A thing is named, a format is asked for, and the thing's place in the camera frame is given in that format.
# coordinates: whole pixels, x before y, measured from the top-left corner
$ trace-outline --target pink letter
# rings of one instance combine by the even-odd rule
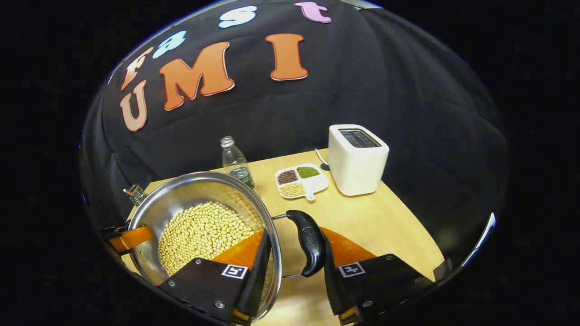
[[[324,17],[320,14],[321,10],[327,11],[327,9],[326,7],[318,6],[316,2],[297,2],[294,5],[302,7],[302,13],[310,20],[317,21],[319,23],[330,23],[332,21],[330,17]]]

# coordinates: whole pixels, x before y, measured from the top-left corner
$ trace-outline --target cooking pot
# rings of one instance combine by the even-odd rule
[[[238,179],[220,172],[194,172],[176,177],[146,195],[140,204],[137,203],[137,209],[127,225],[128,230],[146,225],[153,234],[152,239],[135,246],[130,253],[135,267],[147,281],[159,287],[170,279],[161,265],[158,253],[159,238],[165,226],[179,212],[208,201],[219,202],[234,210],[252,231],[264,230],[264,236],[270,239],[271,254],[267,266],[264,266],[263,292],[258,313],[252,322],[264,317],[271,309],[282,278],[309,277],[323,267],[325,242],[316,222],[308,214],[288,211],[271,217],[258,195]],[[273,222],[274,219],[284,217],[296,224],[300,246],[307,256],[302,272],[288,276],[282,276],[280,243]],[[194,288],[185,290],[195,292]]]

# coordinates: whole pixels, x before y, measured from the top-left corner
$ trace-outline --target black fabric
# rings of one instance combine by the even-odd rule
[[[328,8],[324,15],[331,23],[306,19],[293,2],[228,3],[160,33],[128,57],[84,129],[84,183],[91,206],[97,205],[94,198],[106,206],[96,224],[122,224],[132,207],[123,188],[220,167],[223,136],[233,136],[247,159],[256,161],[327,147],[330,125],[359,124],[390,147],[383,181],[444,256],[460,263],[489,214],[503,207],[507,147],[492,99],[461,58],[409,22],[384,9],[317,3]],[[252,21],[218,27],[221,14],[245,5],[258,7]],[[127,65],[181,30],[187,31],[184,43],[157,59],[149,54],[121,91]],[[265,38],[279,33],[304,36],[299,49],[309,71],[305,79],[270,78],[274,52]],[[225,63],[235,87],[198,93],[164,110],[160,68],[177,58],[192,66],[204,47],[224,41],[230,43]],[[131,132],[119,104],[142,80],[147,122]],[[136,115],[134,96],[131,106]]]

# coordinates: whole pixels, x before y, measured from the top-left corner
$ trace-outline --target pot handle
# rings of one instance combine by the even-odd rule
[[[326,257],[326,245],[322,237],[322,231],[312,216],[302,211],[287,211],[286,214],[272,219],[287,217],[298,228],[298,241],[304,254],[306,254],[306,266],[300,274],[283,276],[283,278],[304,276],[310,277],[324,267]]]

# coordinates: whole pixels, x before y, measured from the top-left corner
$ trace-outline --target wooden table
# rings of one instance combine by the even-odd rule
[[[328,149],[319,152],[325,158]],[[280,169],[305,163],[320,164],[315,151],[249,163],[254,191],[271,216],[283,214],[289,209],[304,211],[319,226],[340,233],[377,256],[393,253],[435,281],[433,270],[443,263],[443,254],[419,220],[383,182],[372,194],[349,197],[338,191],[330,171],[323,171],[329,186],[314,194],[315,201],[310,202],[304,197],[293,200],[282,198],[274,174]],[[213,171],[224,172],[223,168]],[[152,182],[145,192],[151,193],[169,180]],[[289,219],[278,219],[274,224],[282,252],[282,275],[300,273],[306,264],[306,257],[298,243],[296,226]],[[137,272],[128,256],[122,257],[124,262]],[[283,279],[273,308],[253,324],[268,326],[280,324],[281,321],[292,325],[340,325],[328,303],[323,270],[309,278]]]

